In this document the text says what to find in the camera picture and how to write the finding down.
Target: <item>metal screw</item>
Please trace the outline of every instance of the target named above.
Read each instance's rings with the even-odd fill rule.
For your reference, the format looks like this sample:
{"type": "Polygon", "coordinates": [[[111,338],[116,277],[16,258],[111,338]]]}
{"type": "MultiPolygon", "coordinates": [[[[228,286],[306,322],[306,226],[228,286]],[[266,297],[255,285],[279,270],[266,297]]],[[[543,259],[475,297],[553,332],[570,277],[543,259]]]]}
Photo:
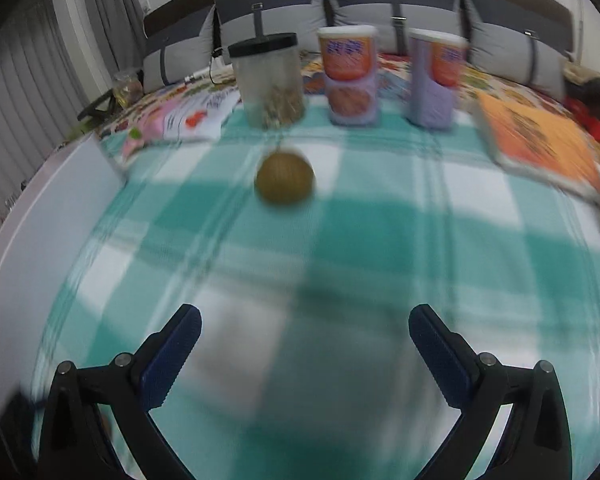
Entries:
{"type": "Polygon", "coordinates": [[[494,364],[496,364],[498,362],[498,360],[496,359],[495,355],[490,354],[488,352],[482,352],[480,354],[480,362],[483,365],[493,366],[494,364]]]}
{"type": "Polygon", "coordinates": [[[549,361],[545,361],[544,359],[542,359],[539,364],[540,364],[540,369],[543,372],[547,372],[548,374],[550,374],[551,372],[554,371],[554,366],[549,361]]]}
{"type": "Polygon", "coordinates": [[[116,366],[119,366],[122,368],[124,366],[127,366],[131,362],[132,358],[133,358],[133,356],[131,354],[128,354],[127,352],[123,352],[122,354],[116,355],[116,358],[114,359],[113,362],[115,362],[116,366]]]}
{"type": "Polygon", "coordinates": [[[69,370],[71,370],[71,368],[74,367],[74,364],[71,361],[62,361],[59,365],[58,365],[58,373],[60,375],[64,375],[65,373],[68,373],[69,370]]]}

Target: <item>clear plastic container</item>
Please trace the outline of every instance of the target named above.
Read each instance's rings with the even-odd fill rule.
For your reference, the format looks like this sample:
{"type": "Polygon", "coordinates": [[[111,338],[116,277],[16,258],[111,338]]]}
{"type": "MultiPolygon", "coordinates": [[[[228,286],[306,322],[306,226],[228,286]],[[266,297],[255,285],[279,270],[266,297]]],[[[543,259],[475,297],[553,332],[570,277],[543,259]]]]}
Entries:
{"type": "Polygon", "coordinates": [[[142,98],[144,91],[135,68],[121,70],[114,74],[113,95],[123,108],[129,108],[142,98]]]}
{"type": "Polygon", "coordinates": [[[414,124],[450,130],[464,71],[465,38],[436,30],[409,29],[411,97],[405,114],[414,124]]]}
{"type": "Polygon", "coordinates": [[[284,128],[304,116],[298,37],[269,34],[229,47],[249,125],[284,128]]]}

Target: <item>curtain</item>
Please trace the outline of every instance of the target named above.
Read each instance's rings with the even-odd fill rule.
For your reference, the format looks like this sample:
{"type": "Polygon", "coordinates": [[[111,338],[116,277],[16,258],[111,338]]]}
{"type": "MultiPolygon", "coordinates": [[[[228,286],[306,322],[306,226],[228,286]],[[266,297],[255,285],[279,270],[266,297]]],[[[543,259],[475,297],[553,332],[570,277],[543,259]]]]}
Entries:
{"type": "Polygon", "coordinates": [[[144,54],[142,10],[138,0],[84,0],[104,63],[111,75],[140,68],[144,54]]]}
{"type": "Polygon", "coordinates": [[[52,0],[22,0],[0,30],[0,216],[86,104],[52,0]]]}

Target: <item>blue gripper pad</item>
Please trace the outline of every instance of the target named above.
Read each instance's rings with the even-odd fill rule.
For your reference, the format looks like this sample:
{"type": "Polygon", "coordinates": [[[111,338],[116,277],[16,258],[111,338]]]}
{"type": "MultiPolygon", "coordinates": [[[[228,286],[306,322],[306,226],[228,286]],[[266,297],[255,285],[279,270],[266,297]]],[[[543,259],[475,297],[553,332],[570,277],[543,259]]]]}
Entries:
{"type": "Polygon", "coordinates": [[[200,311],[184,304],[161,332],[150,336],[164,341],[139,377],[138,399],[146,412],[162,405],[201,332],[200,311]]]}
{"type": "Polygon", "coordinates": [[[474,380],[472,370],[462,364],[452,347],[459,336],[451,332],[427,304],[414,307],[409,314],[409,334],[446,403],[461,410],[471,399],[474,380]]]}

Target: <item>pillow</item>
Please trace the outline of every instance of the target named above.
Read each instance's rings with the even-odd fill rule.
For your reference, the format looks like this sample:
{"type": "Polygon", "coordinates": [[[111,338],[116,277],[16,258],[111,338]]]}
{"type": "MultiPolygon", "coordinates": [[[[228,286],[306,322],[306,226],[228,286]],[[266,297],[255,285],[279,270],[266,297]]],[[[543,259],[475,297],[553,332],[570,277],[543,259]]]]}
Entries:
{"type": "Polygon", "coordinates": [[[301,50],[320,52],[316,30],[326,26],[323,0],[216,0],[222,50],[256,36],[252,5],[262,4],[262,33],[294,32],[301,50]]]}
{"type": "Polygon", "coordinates": [[[373,25],[378,50],[406,54],[407,28],[425,28],[461,36],[460,0],[330,0],[334,25],[373,25]],[[392,17],[404,20],[394,25],[392,17]]]}
{"type": "Polygon", "coordinates": [[[464,2],[471,24],[469,62],[563,101],[568,28],[505,0],[464,2]]]}
{"type": "Polygon", "coordinates": [[[209,65],[214,8],[192,12],[146,40],[144,91],[180,81],[209,65]]]}

